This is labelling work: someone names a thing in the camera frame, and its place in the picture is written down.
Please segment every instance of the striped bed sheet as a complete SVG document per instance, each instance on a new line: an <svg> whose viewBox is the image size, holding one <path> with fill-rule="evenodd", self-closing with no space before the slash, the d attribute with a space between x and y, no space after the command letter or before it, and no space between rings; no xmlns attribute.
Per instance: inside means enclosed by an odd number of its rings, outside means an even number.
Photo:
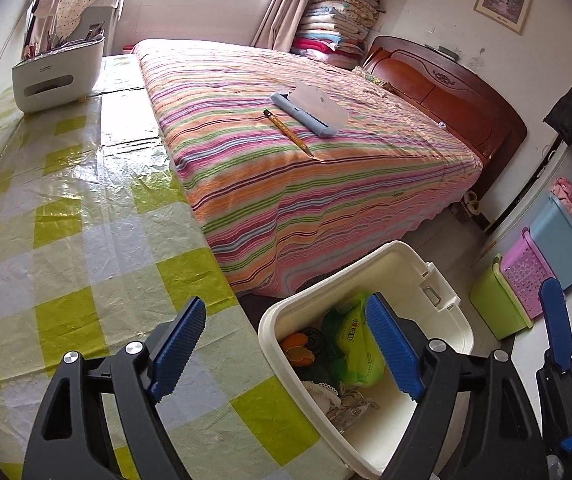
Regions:
<svg viewBox="0 0 572 480"><path fill-rule="evenodd" d="M289 296L434 218L481 173L463 142L345 70L204 41L144 40L134 54L179 179L235 292ZM271 93L296 80L350 111L336 137L318 138L272 104Z"/></svg>

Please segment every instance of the stack of folded blankets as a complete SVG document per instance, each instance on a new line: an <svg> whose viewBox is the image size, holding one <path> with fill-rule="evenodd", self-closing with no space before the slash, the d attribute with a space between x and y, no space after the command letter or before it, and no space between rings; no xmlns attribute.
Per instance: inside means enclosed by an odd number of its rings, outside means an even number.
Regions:
<svg viewBox="0 0 572 480"><path fill-rule="evenodd" d="M365 54L365 39L379 17L379 2L310 1L291 53L352 70Z"/></svg>

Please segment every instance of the green plastic package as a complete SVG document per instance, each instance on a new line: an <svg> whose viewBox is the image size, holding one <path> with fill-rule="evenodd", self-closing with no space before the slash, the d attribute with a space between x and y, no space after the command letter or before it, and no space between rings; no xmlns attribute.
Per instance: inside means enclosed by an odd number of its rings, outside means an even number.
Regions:
<svg viewBox="0 0 572 480"><path fill-rule="evenodd" d="M372 386L384 375L386 362L366 325L366 300L360 294L323 317L322 333L331 355L330 373L337 381Z"/></svg>

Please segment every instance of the green basket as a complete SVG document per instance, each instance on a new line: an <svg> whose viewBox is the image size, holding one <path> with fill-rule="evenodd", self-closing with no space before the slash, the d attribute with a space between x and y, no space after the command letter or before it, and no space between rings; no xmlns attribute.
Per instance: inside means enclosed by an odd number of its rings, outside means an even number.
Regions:
<svg viewBox="0 0 572 480"><path fill-rule="evenodd" d="M533 326L533 320L528 317L518 297L501 274L500 263L501 254L497 254L492 267L474 282L469 295L470 302L498 340Z"/></svg>

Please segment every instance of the plastic bin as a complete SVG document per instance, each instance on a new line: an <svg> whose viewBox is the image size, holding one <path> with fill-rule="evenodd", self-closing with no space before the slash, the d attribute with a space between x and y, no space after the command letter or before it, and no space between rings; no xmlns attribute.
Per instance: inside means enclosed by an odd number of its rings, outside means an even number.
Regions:
<svg viewBox="0 0 572 480"><path fill-rule="evenodd" d="M517 295L528 317L534 319L543 312L539 288L548 278L555 278L552 269L537 248L526 227L521 238L501 260L499 270Z"/></svg>
<svg viewBox="0 0 572 480"><path fill-rule="evenodd" d="M470 303L501 340L524 328L532 328L533 321L501 274L501 254L495 256L492 267L486 270L470 290Z"/></svg>
<svg viewBox="0 0 572 480"><path fill-rule="evenodd" d="M572 285L572 217L550 193L530 226L530 235L565 290Z"/></svg>
<svg viewBox="0 0 572 480"><path fill-rule="evenodd" d="M317 324L333 306L360 292L381 292L399 316L416 321L428 338L439 337L470 353L474 339L459 298L434 264L403 242L390 242L349 267L273 305L261 318L259 344L275 375L337 455L367 479L381 476L415 412L416 403L397 388L390 371L361 388L380 410L368 410L339 434L301 384L279 341Z"/></svg>

